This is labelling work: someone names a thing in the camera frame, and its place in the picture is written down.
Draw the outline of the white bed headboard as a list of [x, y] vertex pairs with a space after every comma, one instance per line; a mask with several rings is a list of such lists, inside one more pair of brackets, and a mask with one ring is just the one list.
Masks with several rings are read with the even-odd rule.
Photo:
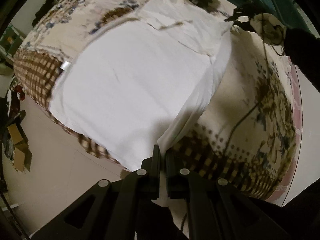
[[297, 69], [302, 96], [302, 142], [293, 182], [284, 205], [319, 179], [319, 92]]

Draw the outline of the black clothes pile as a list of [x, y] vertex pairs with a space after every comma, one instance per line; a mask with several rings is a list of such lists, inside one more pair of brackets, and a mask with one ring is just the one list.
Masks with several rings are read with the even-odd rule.
[[40, 7], [39, 11], [35, 14], [35, 18], [32, 22], [32, 27], [38, 24], [38, 22], [43, 18], [54, 5], [56, 5], [60, 0], [46, 0], [45, 3]]

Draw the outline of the teal shelf rack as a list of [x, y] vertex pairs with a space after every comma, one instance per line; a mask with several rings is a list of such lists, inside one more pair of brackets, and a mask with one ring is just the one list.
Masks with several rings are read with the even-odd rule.
[[1, 36], [1, 56], [10, 65], [13, 65], [13, 57], [22, 44], [24, 38], [25, 35], [15, 28], [11, 23], [7, 26], [3, 35]]

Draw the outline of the pink bed sheet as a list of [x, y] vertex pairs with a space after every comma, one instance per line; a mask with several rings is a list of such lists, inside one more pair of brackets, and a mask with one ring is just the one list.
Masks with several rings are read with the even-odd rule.
[[267, 199], [267, 202], [276, 204], [279, 207], [284, 207], [289, 202], [288, 195], [292, 186], [292, 182], [296, 173], [300, 148], [302, 142], [303, 130], [303, 111], [302, 111], [302, 96], [300, 90], [300, 83], [297, 73], [297, 67], [290, 62], [291, 72], [290, 81], [293, 92], [293, 123], [296, 129], [296, 151], [293, 155], [289, 169], [284, 176], [281, 183], [277, 186], [274, 193]]

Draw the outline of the white t-shirt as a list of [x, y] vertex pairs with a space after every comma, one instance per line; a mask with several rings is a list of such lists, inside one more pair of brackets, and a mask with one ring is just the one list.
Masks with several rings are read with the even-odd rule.
[[187, 0], [149, 0], [103, 31], [55, 83], [49, 112], [129, 170], [178, 142], [219, 86], [231, 23]]

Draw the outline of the cardboard box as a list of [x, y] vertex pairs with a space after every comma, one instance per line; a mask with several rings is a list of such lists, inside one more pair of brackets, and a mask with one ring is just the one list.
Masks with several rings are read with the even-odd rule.
[[20, 125], [12, 124], [8, 127], [9, 142], [12, 143], [12, 155], [9, 158], [16, 171], [30, 170], [32, 153], [29, 150], [28, 139]]

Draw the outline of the floral bed blanket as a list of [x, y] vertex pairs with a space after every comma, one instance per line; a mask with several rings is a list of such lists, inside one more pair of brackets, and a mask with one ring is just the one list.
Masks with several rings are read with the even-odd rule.
[[[85, 151], [112, 158], [107, 149], [55, 119], [49, 104], [64, 70], [103, 31], [149, 0], [61, 0], [28, 34], [14, 56], [23, 90], [48, 116], [77, 137]], [[221, 2], [224, 20], [232, 5]], [[244, 194], [267, 199], [287, 173], [296, 151], [291, 66], [261, 38], [233, 25], [231, 55], [208, 106], [187, 133], [162, 154], [176, 153], [207, 178], [223, 178]]]

